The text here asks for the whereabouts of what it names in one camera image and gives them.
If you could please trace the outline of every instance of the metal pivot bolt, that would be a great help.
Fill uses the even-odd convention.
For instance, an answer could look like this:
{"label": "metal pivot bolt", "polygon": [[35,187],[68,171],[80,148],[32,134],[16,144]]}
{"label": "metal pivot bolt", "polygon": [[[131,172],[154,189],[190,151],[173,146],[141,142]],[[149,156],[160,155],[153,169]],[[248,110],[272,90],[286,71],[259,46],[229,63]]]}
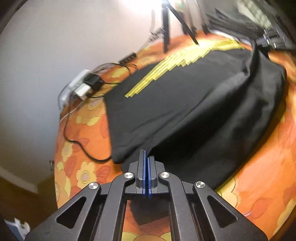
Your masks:
{"label": "metal pivot bolt", "polygon": [[162,178],[168,178],[168,177],[170,176],[170,174],[169,174],[168,172],[162,172],[162,173],[160,174],[160,176],[161,176]]}
{"label": "metal pivot bolt", "polygon": [[203,182],[197,182],[195,185],[197,188],[204,188],[205,187],[205,183],[203,183]]}
{"label": "metal pivot bolt", "polygon": [[127,179],[131,179],[133,177],[133,173],[127,172],[127,173],[124,174],[124,177],[127,178]]}
{"label": "metal pivot bolt", "polygon": [[90,183],[89,188],[90,189],[97,189],[99,187],[98,183]]}

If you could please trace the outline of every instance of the white cable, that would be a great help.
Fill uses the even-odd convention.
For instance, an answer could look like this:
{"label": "white cable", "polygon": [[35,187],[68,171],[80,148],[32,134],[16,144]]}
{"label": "white cable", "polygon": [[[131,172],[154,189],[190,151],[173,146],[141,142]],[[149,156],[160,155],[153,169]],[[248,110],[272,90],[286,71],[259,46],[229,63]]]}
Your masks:
{"label": "white cable", "polygon": [[76,107],[75,109],[71,110],[68,114],[66,114],[60,121],[59,123],[62,122],[63,119],[65,119],[68,115],[72,114],[74,111],[76,111],[79,107],[81,107],[81,105],[85,102],[85,100],[81,101]]}

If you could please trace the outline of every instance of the black garment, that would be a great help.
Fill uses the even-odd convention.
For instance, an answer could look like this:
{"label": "black garment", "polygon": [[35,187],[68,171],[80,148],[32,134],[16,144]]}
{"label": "black garment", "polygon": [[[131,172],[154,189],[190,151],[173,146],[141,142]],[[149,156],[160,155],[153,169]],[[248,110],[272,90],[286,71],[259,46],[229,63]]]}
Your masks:
{"label": "black garment", "polygon": [[216,188],[266,130],[283,95],[285,70],[256,47],[210,51],[126,98],[156,65],[105,95],[112,159],[127,171],[145,149],[181,180]]}

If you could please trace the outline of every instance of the yellow print on black fabric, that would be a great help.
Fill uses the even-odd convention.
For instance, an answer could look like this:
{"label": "yellow print on black fabric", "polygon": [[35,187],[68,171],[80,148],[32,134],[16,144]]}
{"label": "yellow print on black fabric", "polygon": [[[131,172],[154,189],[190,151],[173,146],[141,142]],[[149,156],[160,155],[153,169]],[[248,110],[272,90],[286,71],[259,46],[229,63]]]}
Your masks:
{"label": "yellow print on black fabric", "polygon": [[244,49],[244,47],[235,40],[200,40],[199,45],[191,45],[183,50],[166,57],[157,66],[155,66],[139,83],[135,85],[125,97],[132,97],[140,93],[153,80],[157,80],[167,71],[171,71],[176,66],[189,65],[199,58],[205,57],[211,50],[230,50]]}

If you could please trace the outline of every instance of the wall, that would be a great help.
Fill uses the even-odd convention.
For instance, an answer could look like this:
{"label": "wall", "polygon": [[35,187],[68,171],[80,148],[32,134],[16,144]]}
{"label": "wall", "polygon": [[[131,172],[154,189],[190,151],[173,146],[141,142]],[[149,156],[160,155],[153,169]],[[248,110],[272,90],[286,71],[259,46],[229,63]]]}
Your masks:
{"label": "wall", "polygon": [[[0,35],[0,166],[37,184],[50,175],[57,95],[82,69],[116,62],[149,37],[160,0],[28,0]],[[181,34],[171,16],[171,32]]]}

